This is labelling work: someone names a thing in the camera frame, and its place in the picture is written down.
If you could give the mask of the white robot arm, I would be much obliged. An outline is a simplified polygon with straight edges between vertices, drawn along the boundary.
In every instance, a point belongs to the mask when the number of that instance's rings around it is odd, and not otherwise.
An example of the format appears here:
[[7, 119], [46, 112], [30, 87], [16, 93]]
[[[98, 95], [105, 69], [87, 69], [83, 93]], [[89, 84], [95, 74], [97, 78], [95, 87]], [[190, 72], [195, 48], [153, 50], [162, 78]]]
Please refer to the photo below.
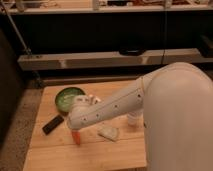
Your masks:
[[213, 171], [213, 79], [201, 69], [171, 63], [99, 103], [76, 101], [68, 127], [130, 113], [144, 118], [147, 171]]

